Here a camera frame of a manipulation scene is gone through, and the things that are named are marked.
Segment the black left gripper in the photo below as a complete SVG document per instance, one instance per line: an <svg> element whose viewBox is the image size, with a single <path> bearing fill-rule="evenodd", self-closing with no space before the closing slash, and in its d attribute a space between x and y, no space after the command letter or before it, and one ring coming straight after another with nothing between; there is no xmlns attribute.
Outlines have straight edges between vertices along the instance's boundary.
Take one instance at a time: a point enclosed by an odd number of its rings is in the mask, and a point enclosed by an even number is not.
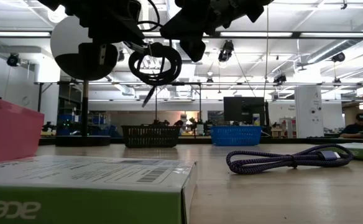
<svg viewBox="0 0 363 224"><path fill-rule="evenodd" d="M80 26L89 27L88 37L95 43L82 43L78 53L90 72L111 72L117 64L118 50L113 43L141 43L144 35L137 26L141 11L138 0L38 0L55 11L62 6L67 16L75 16Z"/></svg>

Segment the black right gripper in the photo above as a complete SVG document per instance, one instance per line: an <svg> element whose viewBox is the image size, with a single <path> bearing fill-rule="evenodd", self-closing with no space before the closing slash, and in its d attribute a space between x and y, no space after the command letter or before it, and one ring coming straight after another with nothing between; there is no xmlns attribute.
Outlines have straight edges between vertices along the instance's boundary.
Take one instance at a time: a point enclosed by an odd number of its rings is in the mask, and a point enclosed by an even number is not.
<svg viewBox="0 0 363 224"><path fill-rule="evenodd" d="M206 31L228 28L231 22L248 17L255 22L273 0L176 0L181 10L162 28L166 39L202 39ZM202 40L181 40L180 47L193 62L202 59L206 45Z"/></svg>

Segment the red plastic bin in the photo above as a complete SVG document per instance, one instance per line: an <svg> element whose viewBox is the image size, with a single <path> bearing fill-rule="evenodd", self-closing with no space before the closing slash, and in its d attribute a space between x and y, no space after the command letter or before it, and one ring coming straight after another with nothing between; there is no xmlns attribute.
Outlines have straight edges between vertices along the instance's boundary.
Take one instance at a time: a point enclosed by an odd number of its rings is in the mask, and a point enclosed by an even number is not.
<svg viewBox="0 0 363 224"><path fill-rule="evenodd" d="M0 99L0 162L33 156L44 114Z"/></svg>

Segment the white globe table lamp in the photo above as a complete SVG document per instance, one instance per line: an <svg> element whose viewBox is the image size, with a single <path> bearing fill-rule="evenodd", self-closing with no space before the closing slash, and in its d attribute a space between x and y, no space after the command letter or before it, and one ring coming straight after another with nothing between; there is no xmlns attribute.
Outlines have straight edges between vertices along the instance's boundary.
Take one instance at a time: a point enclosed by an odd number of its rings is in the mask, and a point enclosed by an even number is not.
<svg viewBox="0 0 363 224"><path fill-rule="evenodd" d="M83 82L80 134L76 136L65 136L67 143L57 143L56 146L91 147L108 146L111 143L110 136L92 136L88 133L90 81L102 79L110 72L90 72L84 66L83 59L78 53L78 46L82 43L95 42L88 37L88 29L80 26L80 20L75 16L66 17L52 31L50 48L55 62L67 75Z"/></svg>

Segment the black computer monitor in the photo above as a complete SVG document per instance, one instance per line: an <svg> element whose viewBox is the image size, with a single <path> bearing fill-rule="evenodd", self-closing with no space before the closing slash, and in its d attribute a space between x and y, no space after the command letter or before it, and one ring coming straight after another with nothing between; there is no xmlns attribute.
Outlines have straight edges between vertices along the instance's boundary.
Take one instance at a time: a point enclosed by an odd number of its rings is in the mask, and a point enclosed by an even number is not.
<svg viewBox="0 0 363 224"><path fill-rule="evenodd" d="M257 114L259 126L265 125L265 100L263 97L224 97L223 106L225 121L254 124L254 115Z"/></svg>

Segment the black mesh basket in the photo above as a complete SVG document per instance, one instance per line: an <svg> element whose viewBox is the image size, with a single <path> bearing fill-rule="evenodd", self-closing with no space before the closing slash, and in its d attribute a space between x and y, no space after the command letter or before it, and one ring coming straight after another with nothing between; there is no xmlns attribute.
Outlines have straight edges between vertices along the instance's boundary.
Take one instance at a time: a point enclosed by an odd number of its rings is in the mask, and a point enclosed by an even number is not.
<svg viewBox="0 0 363 224"><path fill-rule="evenodd" d="M175 147L180 134L179 126L140 125L122 126L126 147Z"/></svg>

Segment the blue mesh basket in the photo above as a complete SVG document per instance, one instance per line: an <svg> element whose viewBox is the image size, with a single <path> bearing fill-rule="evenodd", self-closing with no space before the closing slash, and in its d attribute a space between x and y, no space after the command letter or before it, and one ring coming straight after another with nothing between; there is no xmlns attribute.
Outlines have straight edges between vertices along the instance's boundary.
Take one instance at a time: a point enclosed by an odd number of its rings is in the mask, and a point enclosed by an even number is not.
<svg viewBox="0 0 363 224"><path fill-rule="evenodd" d="M212 143L216 146L256 146L260 143L260 126L212 126Z"/></svg>

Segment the white building column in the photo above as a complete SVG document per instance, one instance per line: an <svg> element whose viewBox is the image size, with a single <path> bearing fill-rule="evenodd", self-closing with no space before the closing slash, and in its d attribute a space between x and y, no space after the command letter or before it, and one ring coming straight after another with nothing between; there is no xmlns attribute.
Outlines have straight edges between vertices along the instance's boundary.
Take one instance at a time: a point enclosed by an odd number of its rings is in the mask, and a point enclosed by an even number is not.
<svg viewBox="0 0 363 224"><path fill-rule="evenodd" d="M320 86L295 88L297 138L323 137L323 106Z"/></svg>

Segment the person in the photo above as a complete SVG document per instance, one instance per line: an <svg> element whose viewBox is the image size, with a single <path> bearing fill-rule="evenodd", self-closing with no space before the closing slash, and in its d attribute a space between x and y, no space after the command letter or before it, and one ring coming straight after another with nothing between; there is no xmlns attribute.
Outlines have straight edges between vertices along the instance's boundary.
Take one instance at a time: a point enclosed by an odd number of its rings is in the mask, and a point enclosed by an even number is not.
<svg viewBox="0 0 363 224"><path fill-rule="evenodd" d="M340 133L340 138L363 138L363 113L356 115L356 121L347 125Z"/></svg>

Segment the black aluminium rig frame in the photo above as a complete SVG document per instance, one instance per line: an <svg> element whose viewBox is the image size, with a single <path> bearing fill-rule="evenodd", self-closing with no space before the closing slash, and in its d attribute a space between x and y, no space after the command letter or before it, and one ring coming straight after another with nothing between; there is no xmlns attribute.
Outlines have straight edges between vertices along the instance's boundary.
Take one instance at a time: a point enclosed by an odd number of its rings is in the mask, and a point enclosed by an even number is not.
<svg viewBox="0 0 363 224"><path fill-rule="evenodd" d="M165 39L160 35L160 32L143 32L146 39ZM52 31L31 31L31 30L0 30L0 39L48 39L51 37ZM221 31L215 32L214 36L209 36L204 34L204 39L293 39L293 40L302 40L302 39L334 39L334 40L363 40L363 32L282 32L282 31L266 31L266 32L256 32L256 31ZM39 106L41 102L41 93L42 93L42 86L46 84L51 85L71 85L77 84L78 82L47 82L45 84L40 84L37 82L39 87ZM198 85L202 86L204 83L199 82L171 82L169 85L172 86L182 86L182 85ZM273 84L273 83L252 83L252 82L231 82L227 85L237 85L237 86L281 86L281 85L288 85L288 86L302 86L302 85L317 85L317 86L337 86L337 85L357 85L363 87L363 83L325 83L325 82L315 82L315 83L284 83L284 84ZM326 137L306 137L306 138L297 138L296 140L275 140L275 138L266 137L264 140L260 140L262 144L310 144L310 143L344 143L350 140L337 140L336 138L326 138ZM65 140L65 136L60 137L47 137L41 138L39 141L39 146L44 145L54 145L57 143L67 143ZM181 144L209 144L209 140L186 140L182 139Z"/></svg>

